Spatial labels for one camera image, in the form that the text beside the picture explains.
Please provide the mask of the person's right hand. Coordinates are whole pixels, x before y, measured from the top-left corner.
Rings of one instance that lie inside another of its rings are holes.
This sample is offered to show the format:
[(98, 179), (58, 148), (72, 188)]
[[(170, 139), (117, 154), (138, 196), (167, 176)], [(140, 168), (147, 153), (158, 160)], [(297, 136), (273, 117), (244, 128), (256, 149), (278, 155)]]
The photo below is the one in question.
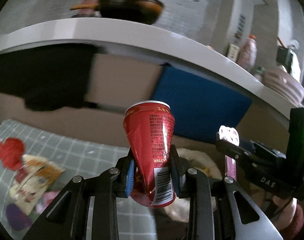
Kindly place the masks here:
[(273, 203), (281, 208), (280, 212), (272, 218), (273, 224), (287, 237), (294, 237), (298, 234), (304, 224), (304, 214), (302, 207), (296, 198), (281, 199), (273, 196)]

